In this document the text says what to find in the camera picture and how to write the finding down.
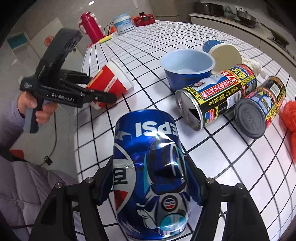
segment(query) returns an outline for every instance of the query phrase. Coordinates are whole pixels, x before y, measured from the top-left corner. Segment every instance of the purple puffer jacket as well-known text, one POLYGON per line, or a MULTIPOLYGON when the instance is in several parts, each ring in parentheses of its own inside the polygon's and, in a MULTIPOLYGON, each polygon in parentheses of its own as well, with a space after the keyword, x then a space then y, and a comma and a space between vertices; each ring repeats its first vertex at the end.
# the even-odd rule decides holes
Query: purple puffer jacket
MULTIPOLYGON (((15 100, 0 116, 0 148, 11 148, 22 133, 24 119, 15 100)), ((34 224, 40 208, 57 182, 67 185, 77 180, 64 172, 46 170, 30 162, 9 162, 0 156, 0 211, 9 226, 34 224)), ((83 233, 79 213, 74 213, 76 231, 83 233)), ((12 229, 27 241, 32 228, 12 229)), ((85 240, 77 235, 78 240, 85 240)))

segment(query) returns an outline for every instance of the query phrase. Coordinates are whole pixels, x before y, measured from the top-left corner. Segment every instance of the red and white cup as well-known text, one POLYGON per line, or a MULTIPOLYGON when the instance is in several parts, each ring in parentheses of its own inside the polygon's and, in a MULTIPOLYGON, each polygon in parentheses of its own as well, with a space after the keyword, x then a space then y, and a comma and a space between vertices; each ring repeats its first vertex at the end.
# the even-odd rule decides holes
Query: red and white cup
MULTIPOLYGON (((118 63, 110 59, 96 76, 91 79, 86 88, 109 92, 115 94, 118 98, 130 88, 133 88, 133 83, 128 79, 118 63)), ((93 101, 90 105, 98 110, 105 106, 105 103, 93 101)))

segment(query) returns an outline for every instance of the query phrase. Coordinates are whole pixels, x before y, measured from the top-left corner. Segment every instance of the white countertop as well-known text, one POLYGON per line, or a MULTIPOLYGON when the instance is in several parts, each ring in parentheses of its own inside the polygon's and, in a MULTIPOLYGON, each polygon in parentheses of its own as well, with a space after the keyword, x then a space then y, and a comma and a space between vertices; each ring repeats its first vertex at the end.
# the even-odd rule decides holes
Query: white countertop
MULTIPOLYGON (((281 118, 277 115, 265 135, 257 140, 240 132, 232 112, 195 132, 178 112, 159 63, 166 52, 178 48, 201 50, 202 44, 212 38, 232 43, 241 50, 242 56, 259 61, 268 75, 277 75, 286 84, 286 101, 295 100, 296 83, 276 61, 250 44, 220 31, 189 23, 156 21, 122 35, 113 35, 111 40, 92 45, 87 50, 82 71, 94 76, 110 58, 114 58, 135 86, 112 107, 97 111, 86 105, 78 110, 75 132, 78 178, 82 181, 93 176, 98 168, 106 165, 113 152, 114 126, 122 115, 138 109, 160 109, 173 116, 184 152, 207 177, 213 177, 221 184, 241 182, 247 187, 270 239, 277 241, 296 214, 296 168, 290 155, 289 133, 281 118)), ((114 208, 112 193, 98 208, 107 235, 110 241, 127 240, 118 226, 114 208)), ((195 227, 199 212, 200 207, 193 204, 181 241, 190 240, 190 228, 195 227)), ((225 212, 226 203, 223 203, 215 241, 222 238, 225 212)))
MULTIPOLYGON (((296 60, 294 60, 280 46, 278 46, 276 43, 274 43, 273 41, 270 40, 270 38, 272 38, 273 35, 271 34, 271 32, 267 28, 263 27, 261 24, 257 24, 255 28, 249 28, 249 27, 246 27, 246 26, 244 26, 244 25, 242 25, 240 23, 235 22, 234 20, 230 20, 230 19, 227 19, 227 18, 224 18, 224 17, 215 17, 215 16, 209 16, 209 15, 198 14, 198 13, 190 13, 189 16, 198 17, 198 18, 206 18, 206 19, 209 19, 209 20, 219 21, 219 22, 222 22, 222 23, 232 25, 232 26, 234 26, 236 28, 240 28, 240 29, 242 29, 244 31, 247 31, 250 34, 253 34, 253 35, 257 36, 258 38, 260 38, 263 41, 270 44, 272 47, 277 49, 281 54, 283 54, 287 59, 289 59, 296 66, 296 60)), ((292 48, 291 45, 287 45, 286 49, 289 50, 296 57, 296 53, 294 53, 295 50, 292 48)))

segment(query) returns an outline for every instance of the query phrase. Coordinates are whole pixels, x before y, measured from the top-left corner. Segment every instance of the finger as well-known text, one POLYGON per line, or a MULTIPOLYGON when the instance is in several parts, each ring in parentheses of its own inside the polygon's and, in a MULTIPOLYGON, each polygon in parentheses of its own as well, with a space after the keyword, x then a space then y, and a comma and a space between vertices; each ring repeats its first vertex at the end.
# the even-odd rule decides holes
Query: finger
POLYGON ((22 92, 17 101, 17 108, 23 115, 26 113, 27 107, 32 109, 37 107, 37 100, 30 94, 30 92, 22 92))
POLYGON ((58 103, 48 103, 45 104, 42 109, 47 112, 52 114, 53 112, 55 112, 55 110, 57 109, 58 103))
POLYGON ((39 123, 39 124, 45 124, 46 122, 48 122, 48 120, 45 120, 45 119, 39 119, 39 118, 37 118, 36 121, 37 121, 37 123, 39 123))
POLYGON ((49 120, 51 113, 45 112, 43 110, 36 111, 36 117, 42 120, 49 120))

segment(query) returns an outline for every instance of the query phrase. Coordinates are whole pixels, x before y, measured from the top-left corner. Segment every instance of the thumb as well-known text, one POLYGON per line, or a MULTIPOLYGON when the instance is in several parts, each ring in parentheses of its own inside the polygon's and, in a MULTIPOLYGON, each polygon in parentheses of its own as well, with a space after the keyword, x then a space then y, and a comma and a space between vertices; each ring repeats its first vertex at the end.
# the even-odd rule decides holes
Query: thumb
POLYGON ((26 113, 27 107, 36 108, 37 100, 30 94, 30 92, 22 92, 17 102, 17 108, 23 115, 26 113))

